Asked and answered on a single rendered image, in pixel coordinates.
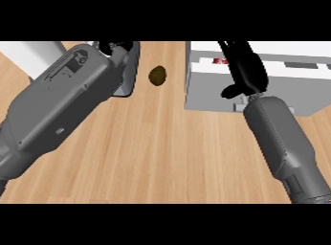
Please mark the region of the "pale grey drawer front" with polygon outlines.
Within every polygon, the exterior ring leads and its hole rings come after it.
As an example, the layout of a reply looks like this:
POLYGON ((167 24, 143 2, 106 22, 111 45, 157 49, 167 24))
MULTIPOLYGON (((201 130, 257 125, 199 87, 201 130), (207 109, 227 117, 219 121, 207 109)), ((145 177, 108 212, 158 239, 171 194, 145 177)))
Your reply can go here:
MULTIPOLYGON (((289 69, 283 75, 269 76, 264 96, 279 97, 295 116, 309 117, 331 105, 331 71, 312 70, 307 75, 295 76, 289 69)), ((224 99, 223 88, 232 83, 229 74, 193 73, 188 83, 185 108, 188 110, 242 113, 247 99, 238 96, 224 99)))

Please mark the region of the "olive brown can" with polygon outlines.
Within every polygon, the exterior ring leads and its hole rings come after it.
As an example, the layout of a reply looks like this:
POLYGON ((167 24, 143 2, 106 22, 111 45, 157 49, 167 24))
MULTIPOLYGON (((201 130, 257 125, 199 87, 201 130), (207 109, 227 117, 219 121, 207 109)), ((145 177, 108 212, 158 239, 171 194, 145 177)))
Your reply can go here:
POLYGON ((167 72, 165 68, 162 66, 157 66, 151 71, 149 71, 149 82, 152 85, 160 86, 167 77, 167 72))

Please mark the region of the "white open drawer box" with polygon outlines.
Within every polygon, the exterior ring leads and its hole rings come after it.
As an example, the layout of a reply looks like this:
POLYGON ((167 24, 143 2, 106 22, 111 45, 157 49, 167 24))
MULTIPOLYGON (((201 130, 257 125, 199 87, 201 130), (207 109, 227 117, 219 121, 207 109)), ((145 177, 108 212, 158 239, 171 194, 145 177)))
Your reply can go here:
MULTIPOLYGON (((251 41, 267 74, 272 77, 331 79, 331 41, 251 41)), ((186 43, 186 63, 189 72, 229 74, 229 69, 214 64, 223 58, 214 41, 186 43)))

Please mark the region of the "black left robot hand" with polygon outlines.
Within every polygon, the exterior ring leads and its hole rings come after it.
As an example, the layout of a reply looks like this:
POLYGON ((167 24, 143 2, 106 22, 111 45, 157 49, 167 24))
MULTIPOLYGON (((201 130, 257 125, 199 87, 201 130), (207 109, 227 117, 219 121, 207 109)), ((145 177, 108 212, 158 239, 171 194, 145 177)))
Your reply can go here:
POLYGON ((114 54, 115 47, 121 47, 126 52, 130 52, 133 48, 131 41, 101 41, 98 44, 98 49, 106 57, 111 57, 114 54))

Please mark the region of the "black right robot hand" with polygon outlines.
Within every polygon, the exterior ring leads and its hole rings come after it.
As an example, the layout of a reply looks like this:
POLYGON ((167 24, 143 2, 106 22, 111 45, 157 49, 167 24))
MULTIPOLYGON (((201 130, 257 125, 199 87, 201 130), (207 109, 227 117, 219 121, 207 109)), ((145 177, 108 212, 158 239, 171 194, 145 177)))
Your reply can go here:
POLYGON ((258 54, 247 41, 219 41, 233 83, 223 89, 220 96, 233 99, 267 91, 269 77, 258 54))

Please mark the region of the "white block appliance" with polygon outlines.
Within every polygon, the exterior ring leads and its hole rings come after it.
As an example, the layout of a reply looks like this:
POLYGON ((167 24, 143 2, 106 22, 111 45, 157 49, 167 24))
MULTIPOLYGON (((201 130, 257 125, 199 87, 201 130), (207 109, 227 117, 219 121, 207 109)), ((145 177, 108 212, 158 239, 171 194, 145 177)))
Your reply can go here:
POLYGON ((36 79, 67 53, 59 41, 0 41, 0 53, 36 79))

